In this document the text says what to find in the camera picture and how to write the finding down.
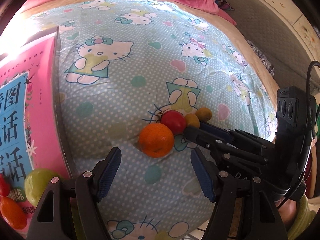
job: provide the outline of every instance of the red tomato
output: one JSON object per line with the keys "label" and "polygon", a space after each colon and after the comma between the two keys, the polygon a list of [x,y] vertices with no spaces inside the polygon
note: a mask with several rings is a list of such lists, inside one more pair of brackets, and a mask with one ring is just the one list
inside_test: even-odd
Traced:
{"label": "red tomato", "polygon": [[160,123],[168,127],[174,135],[183,133],[186,127],[186,120],[184,120],[183,115],[175,110],[165,112],[161,116]]}
{"label": "red tomato", "polygon": [[10,194],[10,185],[5,181],[4,176],[0,173],[0,195],[6,197]]}
{"label": "red tomato", "polygon": [[13,229],[21,230],[27,225],[27,217],[22,208],[11,198],[3,197],[0,202],[0,212],[4,220]]}

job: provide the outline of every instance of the hello kitty bed sheet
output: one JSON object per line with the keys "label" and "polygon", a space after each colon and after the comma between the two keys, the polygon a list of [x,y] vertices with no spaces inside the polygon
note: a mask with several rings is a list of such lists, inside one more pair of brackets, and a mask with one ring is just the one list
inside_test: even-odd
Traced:
{"label": "hello kitty bed sheet", "polygon": [[190,163],[193,143],[176,135],[158,159],[138,150],[139,132],[159,112],[208,107],[214,125],[275,136],[273,106],[244,56],[218,28],[173,3],[94,0],[29,21],[39,30],[60,28],[61,107],[78,172],[113,146],[122,151],[99,203],[112,239],[177,239],[212,213]]}

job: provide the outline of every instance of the cherry tomato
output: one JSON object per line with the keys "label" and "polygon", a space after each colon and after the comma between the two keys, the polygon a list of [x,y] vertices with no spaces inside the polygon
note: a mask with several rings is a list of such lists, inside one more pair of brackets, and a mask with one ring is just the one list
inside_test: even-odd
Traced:
{"label": "cherry tomato", "polygon": [[10,185],[5,181],[4,176],[0,173],[0,195],[6,197],[10,194]]}
{"label": "cherry tomato", "polygon": [[184,120],[183,115],[175,110],[165,112],[161,116],[160,123],[168,127],[174,135],[183,133],[186,127],[186,120]]}
{"label": "cherry tomato", "polygon": [[0,202],[0,212],[4,220],[13,229],[21,230],[27,225],[27,217],[22,208],[11,198],[3,197]]}

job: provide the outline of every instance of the green apple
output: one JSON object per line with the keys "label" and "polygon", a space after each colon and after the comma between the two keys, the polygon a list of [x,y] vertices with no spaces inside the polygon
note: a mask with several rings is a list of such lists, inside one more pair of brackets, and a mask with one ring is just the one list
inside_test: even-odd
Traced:
{"label": "green apple", "polygon": [[60,175],[49,169],[40,168],[34,169],[27,175],[24,181],[24,191],[31,205],[37,206],[45,188],[53,177],[60,178]]}

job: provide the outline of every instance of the brown round fruit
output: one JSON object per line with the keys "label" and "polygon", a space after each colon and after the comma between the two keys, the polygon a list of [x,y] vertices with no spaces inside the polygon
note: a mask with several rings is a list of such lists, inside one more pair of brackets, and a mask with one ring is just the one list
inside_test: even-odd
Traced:
{"label": "brown round fruit", "polygon": [[200,127],[199,119],[195,114],[186,114],[184,119],[186,120],[186,125],[187,126],[193,126],[193,127],[196,127],[196,128]]}
{"label": "brown round fruit", "polygon": [[199,121],[208,122],[212,117],[212,112],[207,107],[201,107],[199,110],[196,111],[195,115],[198,117]]}

